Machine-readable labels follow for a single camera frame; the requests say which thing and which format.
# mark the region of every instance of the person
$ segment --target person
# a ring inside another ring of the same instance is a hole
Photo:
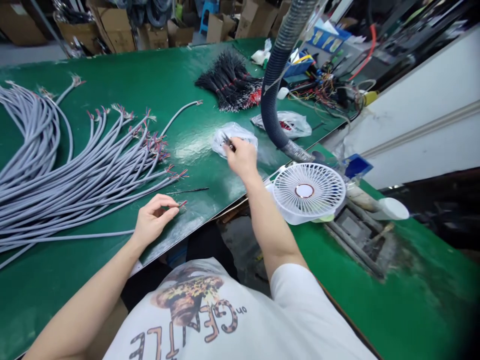
[[[239,284],[214,258],[186,262],[135,306],[104,359],[375,359],[309,271],[257,171],[255,147],[231,141],[228,164],[246,187],[271,298]],[[85,359],[139,256],[178,213],[161,194],[142,207],[128,242],[50,320],[24,360]]]

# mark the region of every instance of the fan grille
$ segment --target fan grille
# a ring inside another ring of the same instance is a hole
[[[345,199],[345,183],[333,169],[316,163],[299,163],[281,172],[273,182],[277,204],[296,215],[331,214]]]

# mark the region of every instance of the blue box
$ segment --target blue box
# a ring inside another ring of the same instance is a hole
[[[348,163],[348,166],[345,169],[345,176],[349,179],[353,179],[356,176],[363,178],[366,173],[374,168],[371,163],[357,153],[347,157],[345,160],[343,160],[343,163]]]
[[[301,52],[301,51],[298,53],[298,56],[300,58],[303,58],[305,55],[307,55],[307,54],[304,53],[304,52]],[[288,78],[290,76],[303,74],[304,72],[306,72],[309,69],[310,65],[312,65],[313,63],[314,63],[313,59],[308,58],[305,61],[299,62],[298,64],[294,64],[294,65],[292,65],[288,68],[288,70],[285,72],[283,77]],[[289,65],[290,65],[290,61],[288,61],[286,63],[286,67],[289,66]]]
[[[336,27],[335,30],[338,31],[338,35],[315,26],[313,29],[313,36],[307,41],[307,43],[333,54],[345,42],[345,40],[352,36],[351,33],[340,28]]]

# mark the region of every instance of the yellow object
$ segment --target yellow object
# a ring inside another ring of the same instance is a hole
[[[299,58],[299,59],[298,59],[297,61],[295,61],[293,64],[295,65],[295,64],[301,63],[303,60],[307,60],[308,58],[310,58],[310,59],[312,59],[312,60],[314,59],[314,58],[312,57],[312,55],[305,55],[304,57]]]
[[[312,223],[328,223],[328,222],[331,222],[333,219],[335,219],[335,214],[325,215],[318,219],[312,220],[311,222]]]
[[[376,91],[369,91],[365,95],[363,95],[363,98],[365,99],[365,105],[368,106],[371,103],[373,103],[377,98],[379,97],[379,93]]]

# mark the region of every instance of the right hand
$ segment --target right hand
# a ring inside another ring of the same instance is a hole
[[[251,177],[258,176],[257,150],[255,146],[239,137],[232,137],[230,140],[236,148],[235,152],[233,152],[228,145],[223,145],[230,169],[232,169],[243,182]]]

